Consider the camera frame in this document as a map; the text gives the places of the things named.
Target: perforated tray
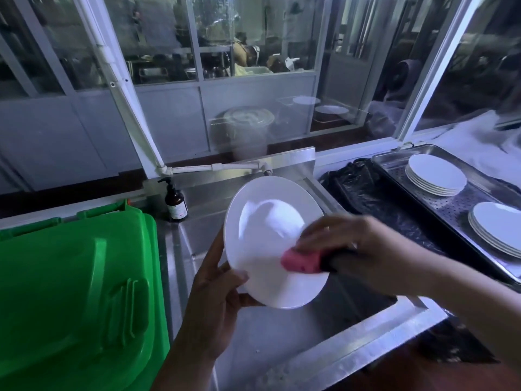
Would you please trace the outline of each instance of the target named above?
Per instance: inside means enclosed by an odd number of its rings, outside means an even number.
[[[465,189],[454,197],[438,197],[418,188],[405,175],[409,157],[416,154],[434,155],[459,167],[468,180]],[[503,203],[521,210],[521,195],[433,144],[375,155],[373,163],[480,255],[503,271],[513,283],[521,287],[521,260],[493,248],[474,232],[467,218],[469,210],[481,202]]]

